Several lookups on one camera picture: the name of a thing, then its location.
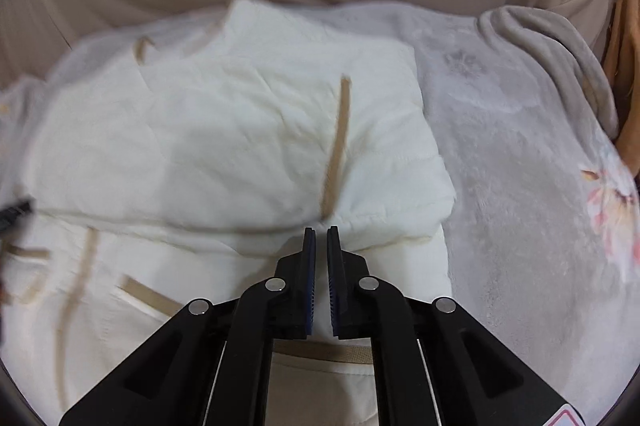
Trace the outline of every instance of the orange fabric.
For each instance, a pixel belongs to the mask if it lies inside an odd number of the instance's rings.
[[[622,128],[616,148],[635,177],[640,173],[640,0],[616,3],[604,72]]]

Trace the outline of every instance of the beige fabric tape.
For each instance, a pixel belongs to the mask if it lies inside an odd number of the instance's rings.
[[[62,408],[63,412],[69,408],[69,400],[65,386],[65,359],[69,326],[78,306],[80,305],[80,300],[82,299],[82,294],[84,294],[87,281],[91,276],[91,270],[94,266],[95,255],[97,252],[97,245],[98,231],[96,229],[89,228],[84,241],[82,257],[80,258],[80,270],[76,276],[71,291],[68,293],[62,312],[60,313],[60,321],[58,322],[58,329],[56,330],[56,357],[54,360],[56,389],[58,390],[60,408]]]
[[[344,155],[349,129],[349,110],[351,105],[351,79],[343,76],[340,80],[340,100],[338,106],[338,120],[335,126],[334,148],[329,158],[329,164],[324,178],[324,193],[320,204],[322,220],[332,215],[338,200],[340,188],[340,163]]]
[[[145,52],[147,45],[153,45],[155,47],[154,41],[148,36],[143,36],[142,38],[137,39],[135,44],[133,44],[133,56],[136,58],[138,65],[145,64]]]
[[[22,249],[12,244],[7,244],[4,247],[4,251],[22,259],[49,260],[50,255],[47,249]]]
[[[368,346],[332,345],[298,340],[274,340],[273,352],[296,358],[320,361],[373,364],[373,354]]]
[[[49,260],[50,255],[47,249],[22,249],[7,242],[2,243],[2,253],[7,253],[21,259],[33,260]],[[12,305],[14,302],[17,302],[21,305],[29,305],[36,299],[42,289],[44,289],[46,281],[47,273],[37,273],[36,278],[22,294],[14,295],[7,291],[0,291],[0,303],[3,305]]]
[[[183,307],[181,303],[167,298],[129,276],[125,277],[120,284],[120,289],[165,316],[174,316]]]
[[[130,276],[127,276],[120,284],[120,289],[166,316],[174,316],[183,307],[181,303],[148,288]],[[275,340],[273,352],[296,358],[319,359],[320,361],[373,364],[371,349],[368,346]]]

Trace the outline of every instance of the silver rivet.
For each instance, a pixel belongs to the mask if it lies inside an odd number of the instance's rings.
[[[209,310],[209,303],[205,300],[194,300],[189,304],[189,312],[194,316],[204,314]]]
[[[287,286],[287,282],[282,278],[270,278],[265,282],[264,286],[267,288],[267,291],[277,292],[282,291],[282,289]]]
[[[454,302],[451,298],[439,298],[436,301],[436,309],[440,312],[444,312],[449,314],[456,310],[456,302]]]
[[[364,278],[360,278],[358,285],[360,285],[360,287],[365,291],[375,291],[375,289],[380,285],[380,282],[372,276],[365,276]]]

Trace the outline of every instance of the white comforter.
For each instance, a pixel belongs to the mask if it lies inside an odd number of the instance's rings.
[[[412,47],[236,0],[219,27],[135,51],[60,89],[24,161],[40,214],[4,268],[2,359],[48,424],[166,320],[131,281],[178,304],[226,301],[299,250],[305,226],[337,225],[407,296],[450,294],[440,223],[454,190]],[[330,341],[321,260],[314,337]],[[370,366],[285,358],[276,380],[314,373],[291,396],[308,424],[373,424]],[[336,384],[353,400],[323,414]],[[287,403],[270,403],[271,424]]]

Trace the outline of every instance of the floral pattern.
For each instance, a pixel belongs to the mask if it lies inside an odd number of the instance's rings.
[[[601,168],[582,168],[592,186],[587,198],[591,227],[604,243],[607,258],[623,279],[640,268],[640,205],[631,174],[614,150],[601,157]]]

